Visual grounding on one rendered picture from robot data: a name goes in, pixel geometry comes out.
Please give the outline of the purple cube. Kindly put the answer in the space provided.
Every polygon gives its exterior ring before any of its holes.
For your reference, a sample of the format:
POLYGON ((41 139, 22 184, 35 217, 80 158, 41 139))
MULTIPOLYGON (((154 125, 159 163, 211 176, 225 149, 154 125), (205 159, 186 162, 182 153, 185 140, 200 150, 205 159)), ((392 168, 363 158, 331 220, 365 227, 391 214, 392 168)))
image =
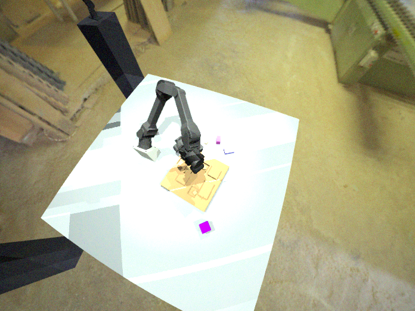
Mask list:
POLYGON ((202 234, 204 234, 204 233, 211 230, 208 221, 205 221, 205 222, 199 224, 199 227, 201 229, 202 234))

